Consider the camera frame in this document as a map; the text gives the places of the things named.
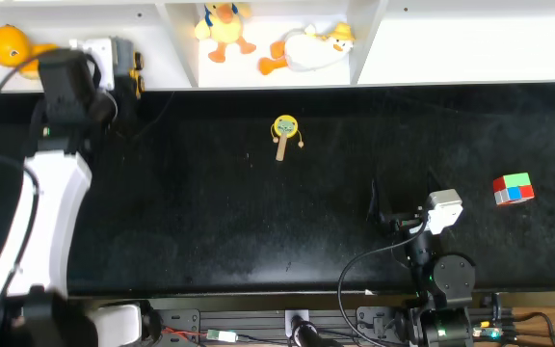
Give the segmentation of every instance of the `colorful cube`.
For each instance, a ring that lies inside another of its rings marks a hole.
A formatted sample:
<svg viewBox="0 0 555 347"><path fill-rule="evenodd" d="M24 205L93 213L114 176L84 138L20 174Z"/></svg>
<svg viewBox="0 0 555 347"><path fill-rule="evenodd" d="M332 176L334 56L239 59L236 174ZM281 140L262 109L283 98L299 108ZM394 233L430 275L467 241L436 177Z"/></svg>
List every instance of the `colorful cube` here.
<svg viewBox="0 0 555 347"><path fill-rule="evenodd" d="M535 197L528 173L504 175L493 181L493 195L498 206L520 203Z"/></svg>

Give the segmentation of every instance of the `yellow rattle toy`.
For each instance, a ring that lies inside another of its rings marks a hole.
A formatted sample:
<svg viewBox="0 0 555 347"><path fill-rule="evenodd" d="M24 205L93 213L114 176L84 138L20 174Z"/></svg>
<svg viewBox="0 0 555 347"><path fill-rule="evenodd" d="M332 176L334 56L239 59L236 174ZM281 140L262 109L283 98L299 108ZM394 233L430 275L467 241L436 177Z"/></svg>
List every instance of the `yellow rattle toy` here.
<svg viewBox="0 0 555 347"><path fill-rule="evenodd" d="M286 151L286 141L299 134L299 148L304 147L304 138L299 131L299 125L294 117L284 115L279 116L276 121L271 125L271 137L274 138L274 143L277 144L276 160L283 161L284 153Z"/></svg>

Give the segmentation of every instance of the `plush toy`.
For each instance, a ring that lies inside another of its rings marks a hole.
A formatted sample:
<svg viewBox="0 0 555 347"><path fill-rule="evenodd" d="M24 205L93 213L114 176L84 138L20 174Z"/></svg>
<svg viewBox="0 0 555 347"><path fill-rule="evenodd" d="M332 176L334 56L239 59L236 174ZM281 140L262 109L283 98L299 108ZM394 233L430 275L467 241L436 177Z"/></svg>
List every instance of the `plush toy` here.
<svg viewBox="0 0 555 347"><path fill-rule="evenodd" d="M31 57L42 52L57 48L57 45L32 44L29 38L13 27L0 27L0 65L3 67L17 67ZM38 79L38 60L34 60L20 70L20 74L29 79Z"/></svg>
<svg viewBox="0 0 555 347"><path fill-rule="evenodd" d="M245 18L250 17L251 10L248 5L240 3L206 3L204 5L205 16L195 29L197 39L213 39L218 43L218 49L209 53L209 59L216 63L226 60L226 47L231 43L237 43L241 47L241 53L250 54L256 50L256 46L248 43L243 38L243 23L239 14Z"/></svg>
<svg viewBox="0 0 555 347"><path fill-rule="evenodd" d="M339 23L335 30L325 36L318 36L316 28L309 25L305 30L295 30L271 45L271 56L262 58L258 68L268 75L276 68L290 67L294 71L310 71L328 67L339 62L353 49L355 38L351 27Z"/></svg>

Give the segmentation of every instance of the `white duck toy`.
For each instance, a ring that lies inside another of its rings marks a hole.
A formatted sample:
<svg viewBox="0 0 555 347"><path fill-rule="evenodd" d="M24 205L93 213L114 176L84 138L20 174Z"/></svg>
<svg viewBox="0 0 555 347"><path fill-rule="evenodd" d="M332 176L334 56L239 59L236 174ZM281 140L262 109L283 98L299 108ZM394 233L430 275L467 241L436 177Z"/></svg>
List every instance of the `white duck toy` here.
<svg viewBox="0 0 555 347"><path fill-rule="evenodd" d="M271 45L272 59L262 58L258 69L268 75L277 68L290 67L294 71L310 71L339 62L353 49L355 38L350 25L338 23L326 37L318 36L313 25L305 30L294 30Z"/></svg>

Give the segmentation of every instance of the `metal bracket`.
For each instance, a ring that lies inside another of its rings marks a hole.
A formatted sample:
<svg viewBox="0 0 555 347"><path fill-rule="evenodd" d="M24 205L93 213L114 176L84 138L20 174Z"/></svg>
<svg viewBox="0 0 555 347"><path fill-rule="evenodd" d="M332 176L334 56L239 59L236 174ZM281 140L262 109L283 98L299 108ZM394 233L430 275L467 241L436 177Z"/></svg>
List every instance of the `metal bracket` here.
<svg viewBox="0 0 555 347"><path fill-rule="evenodd" d="M290 338L293 335L293 318L300 316L304 321L309 322L308 309L287 309L284 311L284 329L286 337Z"/></svg>
<svg viewBox="0 0 555 347"><path fill-rule="evenodd" d="M162 325L175 330L194 332L200 331L200 312L197 309L156 309L162 317ZM190 335L189 340L177 334L162 334L156 347L195 347L198 336Z"/></svg>
<svg viewBox="0 0 555 347"><path fill-rule="evenodd" d="M359 307L357 309L357 330L369 338L387 342L402 343L395 332L395 326L386 327L395 318L393 307ZM361 345L371 345L360 339Z"/></svg>

